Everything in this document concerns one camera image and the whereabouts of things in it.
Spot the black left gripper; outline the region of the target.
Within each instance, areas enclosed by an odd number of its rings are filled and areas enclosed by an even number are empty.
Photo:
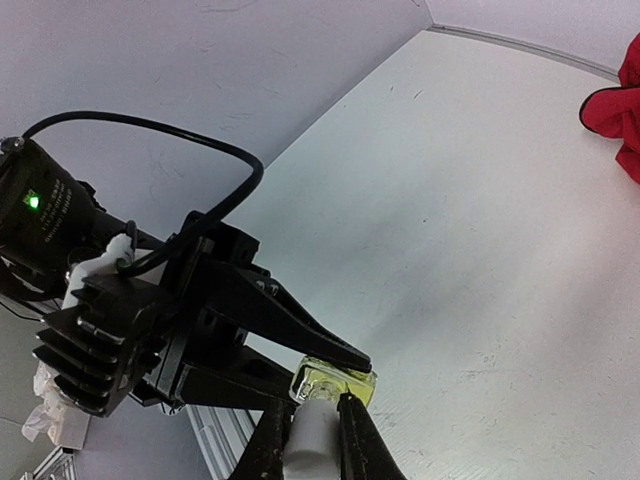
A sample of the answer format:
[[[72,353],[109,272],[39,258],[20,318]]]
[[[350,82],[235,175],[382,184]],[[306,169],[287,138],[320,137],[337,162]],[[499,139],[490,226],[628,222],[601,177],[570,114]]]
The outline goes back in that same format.
[[[178,316],[159,365],[134,388],[133,400],[173,409],[292,405],[293,374],[261,362],[244,346],[246,331],[343,370],[371,369],[366,353],[321,325],[280,282],[240,268],[258,248],[255,238],[220,223],[168,261],[160,285],[176,296]]]

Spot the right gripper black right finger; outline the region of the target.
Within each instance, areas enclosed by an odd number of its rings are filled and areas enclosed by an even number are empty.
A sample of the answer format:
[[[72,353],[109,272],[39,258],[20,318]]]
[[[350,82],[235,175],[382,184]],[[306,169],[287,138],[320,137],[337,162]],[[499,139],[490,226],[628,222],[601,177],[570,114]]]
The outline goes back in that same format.
[[[363,402],[352,393],[344,393],[337,409],[341,478],[405,480]]]

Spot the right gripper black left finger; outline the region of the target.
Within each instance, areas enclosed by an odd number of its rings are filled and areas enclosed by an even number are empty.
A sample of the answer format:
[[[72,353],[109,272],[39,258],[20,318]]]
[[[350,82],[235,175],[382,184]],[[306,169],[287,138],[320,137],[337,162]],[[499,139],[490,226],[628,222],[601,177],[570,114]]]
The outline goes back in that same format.
[[[291,401],[271,401],[257,424],[232,480],[283,480],[283,454],[295,406]]]

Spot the white nail polish cap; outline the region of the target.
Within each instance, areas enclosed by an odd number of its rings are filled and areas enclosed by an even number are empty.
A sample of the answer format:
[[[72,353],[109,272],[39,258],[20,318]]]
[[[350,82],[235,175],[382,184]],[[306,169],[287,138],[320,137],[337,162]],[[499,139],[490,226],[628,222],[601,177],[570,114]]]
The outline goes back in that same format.
[[[339,413],[335,403],[312,399],[298,407],[282,461],[285,479],[340,478]]]

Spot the clear nail polish bottle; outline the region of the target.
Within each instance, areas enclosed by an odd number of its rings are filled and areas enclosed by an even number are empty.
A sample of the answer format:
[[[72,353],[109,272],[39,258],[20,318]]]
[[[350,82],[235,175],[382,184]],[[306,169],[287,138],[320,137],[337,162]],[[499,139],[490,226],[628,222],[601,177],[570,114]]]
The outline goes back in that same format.
[[[368,407],[374,396],[378,376],[374,371],[362,373],[340,369],[323,360],[306,356],[295,371],[289,396],[298,404],[322,399],[338,403],[343,394],[351,394]]]

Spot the red black sports jacket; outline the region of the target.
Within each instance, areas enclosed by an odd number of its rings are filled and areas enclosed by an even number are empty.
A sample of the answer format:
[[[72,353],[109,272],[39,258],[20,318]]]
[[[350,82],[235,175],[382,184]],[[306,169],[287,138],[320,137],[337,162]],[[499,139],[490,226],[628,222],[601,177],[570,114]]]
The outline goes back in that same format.
[[[618,71],[618,87],[591,93],[582,103],[582,126],[603,138],[621,140],[616,162],[639,183],[639,35],[629,44]]]

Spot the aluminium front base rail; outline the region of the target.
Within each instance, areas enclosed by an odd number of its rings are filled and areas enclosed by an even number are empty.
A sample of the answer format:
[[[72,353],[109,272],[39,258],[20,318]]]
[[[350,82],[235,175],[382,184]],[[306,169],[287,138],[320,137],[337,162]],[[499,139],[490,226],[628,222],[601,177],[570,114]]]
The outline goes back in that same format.
[[[144,408],[132,400],[89,422],[84,447],[55,448],[24,479],[227,479],[256,429],[255,411]]]

